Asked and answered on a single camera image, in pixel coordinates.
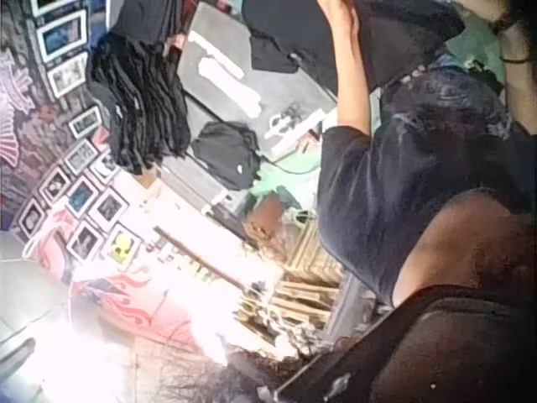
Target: patterned wall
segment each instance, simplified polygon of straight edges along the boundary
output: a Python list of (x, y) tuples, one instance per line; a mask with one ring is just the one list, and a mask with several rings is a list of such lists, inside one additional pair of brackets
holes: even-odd
[[(156, 231), (191, 222), (193, 207), (161, 181), (144, 189), (110, 159), (106, 117), (84, 85), (88, 48), (106, 32), (106, 1), (1, 2), (2, 229), (24, 243), (38, 234), (33, 257), (66, 285), (86, 269), (75, 293), (124, 326), (198, 348), (193, 312), (237, 289)], [(207, 225), (198, 220), (192, 228)], [(231, 277), (248, 272), (224, 260)]]
[[(1, 228), (20, 219), (42, 179), (85, 133), (95, 107), (84, 82), (88, 41), (106, 29), (106, 0), (4, 0), (0, 42)], [(68, 179), (71, 172), (65, 171)], [(41, 214), (48, 208), (41, 198)]]

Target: hanging black garment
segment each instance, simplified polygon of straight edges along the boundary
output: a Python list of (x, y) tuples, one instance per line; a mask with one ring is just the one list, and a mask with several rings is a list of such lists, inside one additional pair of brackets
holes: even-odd
[(121, 1), (112, 32), (146, 44), (164, 43), (180, 32), (182, 0)]
[[(362, 57), (372, 91), (428, 65), (464, 24), (454, 8), (431, 0), (354, 0), (360, 18)], [(244, 0), (252, 38), (252, 68), (292, 72), (302, 67), (337, 91), (330, 26), (316, 0)]]
[(240, 123), (209, 122), (192, 142), (194, 156), (230, 191), (252, 187), (259, 179), (258, 138)]
[(109, 32), (86, 66), (88, 90), (110, 113), (112, 157), (135, 175), (184, 157), (190, 143), (183, 87), (163, 49)]

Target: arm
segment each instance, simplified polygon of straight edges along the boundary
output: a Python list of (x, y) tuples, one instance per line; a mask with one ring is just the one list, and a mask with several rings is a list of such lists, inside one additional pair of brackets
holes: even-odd
[(371, 135), (369, 89), (357, 35), (332, 28), (337, 68), (337, 124)]
[(337, 69), (337, 124), (370, 135), (369, 89), (358, 41), (359, 20), (350, 0), (318, 0), (331, 27)]
[[(509, 0), (455, 0), (478, 17), (492, 23), (508, 11)], [(527, 60), (529, 38), (519, 24), (499, 35), (501, 55), (506, 60)], [(535, 63), (503, 63), (505, 92), (509, 112), (528, 132), (537, 133), (537, 81)]]
[[(502, 57), (506, 60), (527, 60), (530, 56), (529, 40), (522, 28), (515, 24), (499, 37)], [(528, 132), (537, 134), (537, 80), (535, 63), (503, 63), (505, 93), (508, 109), (515, 120)]]

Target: floor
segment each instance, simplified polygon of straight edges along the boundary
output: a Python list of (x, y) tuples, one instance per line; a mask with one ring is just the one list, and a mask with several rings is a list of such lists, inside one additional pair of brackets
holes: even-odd
[(126, 398), (133, 386), (127, 378), (129, 346), (105, 338), (95, 310), (84, 301), (73, 301), (68, 326), (66, 287), (37, 263), (21, 260), (22, 248), (11, 234), (0, 232), (0, 358), (27, 338), (35, 338), (36, 350), (0, 385), (0, 402), (135, 401)]

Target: black jacket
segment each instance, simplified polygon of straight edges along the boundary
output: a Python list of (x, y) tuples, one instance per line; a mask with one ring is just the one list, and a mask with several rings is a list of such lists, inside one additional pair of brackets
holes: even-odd
[[(354, 0), (369, 89), (384, 86), (428, 65), (464, 24), (454, 8), (431, 0)], [(252, 67), (293, 72), (304, 68), (336, 93), (337, 74), (330, 26), (316, 0), (244, 0), (252, 38)]]

